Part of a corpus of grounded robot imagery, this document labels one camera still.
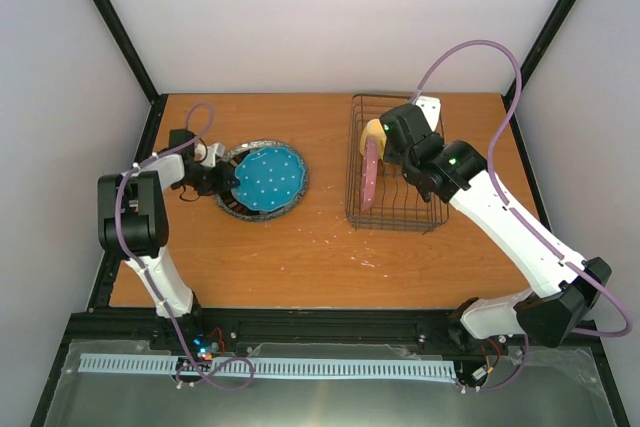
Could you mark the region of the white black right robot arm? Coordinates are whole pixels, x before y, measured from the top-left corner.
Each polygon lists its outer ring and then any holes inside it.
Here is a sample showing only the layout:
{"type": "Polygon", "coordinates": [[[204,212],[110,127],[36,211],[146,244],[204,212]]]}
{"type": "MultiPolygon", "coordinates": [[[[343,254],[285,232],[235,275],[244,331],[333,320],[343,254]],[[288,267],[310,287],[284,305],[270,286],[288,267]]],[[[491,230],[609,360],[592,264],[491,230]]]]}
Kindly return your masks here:
{"type": "Polygon", "coordinates": [[[557,347],[600,296],[610,266],[572,250],[510,194],[488,171],[486,159],[465,141],[445,143],[424,108],[395,107],[380,118],[384,157],[402,168],[423,199],[437,196],[474,222],[514,263],[527,290],[494,299],[471,298],[451,316],[449,334],[468,339],[523,335],[557,347]]]}

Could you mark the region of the pink polka dot plate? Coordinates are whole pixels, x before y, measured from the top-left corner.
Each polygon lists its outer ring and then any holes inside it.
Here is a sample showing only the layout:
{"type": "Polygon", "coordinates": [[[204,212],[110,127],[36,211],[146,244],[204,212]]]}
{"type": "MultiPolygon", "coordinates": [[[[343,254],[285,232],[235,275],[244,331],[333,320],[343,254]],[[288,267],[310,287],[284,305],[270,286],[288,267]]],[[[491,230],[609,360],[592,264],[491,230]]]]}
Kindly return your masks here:
{"type": "Polygon", "coordinates": [[[368,136],[364,143],[361,185],[360,185],[360,211],[369,211],[374,204],[379,150],[378,142],[374,137],[368,136]]]}

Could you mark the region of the yellow ceramic mug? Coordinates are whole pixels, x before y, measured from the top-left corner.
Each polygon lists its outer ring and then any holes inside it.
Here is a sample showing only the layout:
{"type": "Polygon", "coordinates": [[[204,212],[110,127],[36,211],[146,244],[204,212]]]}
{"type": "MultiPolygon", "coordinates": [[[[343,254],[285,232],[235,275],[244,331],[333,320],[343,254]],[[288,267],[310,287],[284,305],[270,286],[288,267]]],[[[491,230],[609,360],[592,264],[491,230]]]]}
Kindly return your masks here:
{"type": "Polygon", "coordinates": [[[360,136],[359,151],[365,155],[366,142],[372,138],[377,146],[377,153],[380,160],[384,160],[384,150],[386,145],[386,133],[378,118],[369,120],[363,128],[360,136]]]}

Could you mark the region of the teal blue plate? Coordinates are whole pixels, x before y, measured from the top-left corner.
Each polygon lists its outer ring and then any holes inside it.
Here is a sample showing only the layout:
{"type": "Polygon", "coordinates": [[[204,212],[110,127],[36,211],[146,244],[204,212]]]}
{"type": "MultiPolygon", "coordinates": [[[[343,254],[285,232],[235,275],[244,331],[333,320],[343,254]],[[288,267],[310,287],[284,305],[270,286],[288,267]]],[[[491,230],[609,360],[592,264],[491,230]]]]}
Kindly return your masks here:
{"type": "Polygon", "coordinates": [[[235,168],[232,195],[244,207],[271,213],[291,204],[305,188],[307,168],[291,148],[268,146],[249,153],[235,168]]]}

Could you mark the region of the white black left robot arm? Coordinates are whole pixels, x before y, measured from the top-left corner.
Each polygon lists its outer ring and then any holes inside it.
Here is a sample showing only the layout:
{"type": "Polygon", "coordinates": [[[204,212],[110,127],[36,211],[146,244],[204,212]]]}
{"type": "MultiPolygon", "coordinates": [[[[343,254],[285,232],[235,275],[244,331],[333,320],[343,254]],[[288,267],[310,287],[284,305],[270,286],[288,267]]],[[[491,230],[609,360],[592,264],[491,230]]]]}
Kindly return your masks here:
{"type": "Polygon", "coordinates": [[[223,144],[206,145],[193,132],[174,129],[167,149],[97,182],[100,245],[137,274],[158,316],[180,317],[172,335],[190,350],[206,342],[208,325],[192,315],[196,296],[181,279],[168,250],[164,191],[190,187],[198,198],[230,192],[239,180],[224,154],[223,144]]]}

